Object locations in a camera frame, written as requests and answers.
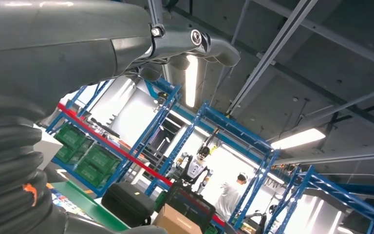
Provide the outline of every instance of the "black case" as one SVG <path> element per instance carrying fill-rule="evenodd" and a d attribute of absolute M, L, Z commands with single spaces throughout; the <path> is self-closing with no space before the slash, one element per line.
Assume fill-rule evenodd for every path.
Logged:
<path fill-rule="evenodd" d="M 102 197 L 101 204 L 130 227 L 151 224 L 154 201 L 130 183 L 115 183 Z"/>
<path fill-rule="evenodd" d="M 183 183 L 176 181 L 166 194 L 166 198 L 157 209 L 161 209 L 164 204 L 168 204 L 182 215 L 197 224 L 203 233 L 206 232 L 216 208 L 204 200 L 201 195 L 196 194 L 191 189 L 184 187 Z"/>

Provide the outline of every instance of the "cardboard box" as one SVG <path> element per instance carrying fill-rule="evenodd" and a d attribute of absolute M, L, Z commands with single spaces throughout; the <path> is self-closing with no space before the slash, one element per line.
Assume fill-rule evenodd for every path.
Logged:
<path fill-rule="evenodd" d="M 164 228 L 168 234 L 203 234 L 197 224 L 168 204 L 160 210 L 153 225 Z"/>

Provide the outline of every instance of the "orange mark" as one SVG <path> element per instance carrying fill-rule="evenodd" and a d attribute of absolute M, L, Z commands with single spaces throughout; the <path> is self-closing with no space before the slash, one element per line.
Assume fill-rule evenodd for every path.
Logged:
<path fill-rule="evenodd" d="M 34 203 L 32 204 L 32 207 L 34 207 L 37 204 L 37 199 L 38 199 L 37 189 L 34 186 L 32 186 L 32 184 L 29 184 L 29 183 L 22 185 L 22 188 L 25 192 L 29 192 L 34 195 Z"/>

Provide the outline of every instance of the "red beam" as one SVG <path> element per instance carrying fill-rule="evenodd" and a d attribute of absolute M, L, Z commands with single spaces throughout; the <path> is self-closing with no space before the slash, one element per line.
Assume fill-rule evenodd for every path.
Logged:
<path fill-rule="evenodd" d="M 60 110 L 62 110 L 66 115 L 68 115 L 69 118 L 71 118 L 72 120 L 74 120 L 78 125 L 80 125 L 82 128 L 84 128 L 90 135 L 92 135 L 95 138 L 97 138 L 98 141 L 104 142 L 105 144 L 107 144 L 108 146 L 110 146 L 111 148 L 113 148 L 114 150 L 116 150 L 117 152 L 119 152 L 121 155 L 123 155 L 124 157 L 126 157 L 127 159 L 129 159 L 130 161 L 136 163 L 138 166 L 140 166 L 143 169 L 145 169 L 146 172 L 150 173 L 152 176 L 154 176 L 154 177 L 158 178 L 159 180 L 163 181 L 168 186 L 170 186 L 170 187 L 172 186 L 171 181 L 169 181 L 168 179 L 166 179 L 164 176 L 158 174 L 156 171 L 154 171 L 150 167 L 144 165 L 144 163 L 142 163 L 138 159 L 134 158 L 132 155 L 129 155 L 127 152 L 123 151 L 118 146 L 114 145 L 112 142 L 106 140 L 100 134 L 96 133 L 87 124 L 85 124 L 84 122 L 82 122 L 82 120 L 79 119 L 76 116 L 76 113 L 74 113 L 73 111 L 67 109 L 63 104 L 58 103 L 58 108 Z M 220 226 L 224 227 L 224 221 L 222 221 L 217 215 L 213 216 L 213 221 L 215 221 L 216 223 L 218 223 Z"/>

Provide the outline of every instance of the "metal bolt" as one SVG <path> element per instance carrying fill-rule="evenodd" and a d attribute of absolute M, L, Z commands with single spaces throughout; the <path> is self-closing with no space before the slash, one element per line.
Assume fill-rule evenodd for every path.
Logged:
<path fill-rule="evenodd" d="M 195 45 L 200 45 L 201 44 L 201 34 L 198 30 L 194 29 L 191 31 L 191 41 Z"/>
<path fill-rule="evenodd" d="M 159 28 L 153 28 L 153 29 L 151 29 L 151 34 L 152 34 L 153 36 L 155 36 L 155 37 L 158 37 L 158 36 L 161 35 L 161 31 L 160 31 Z"/>

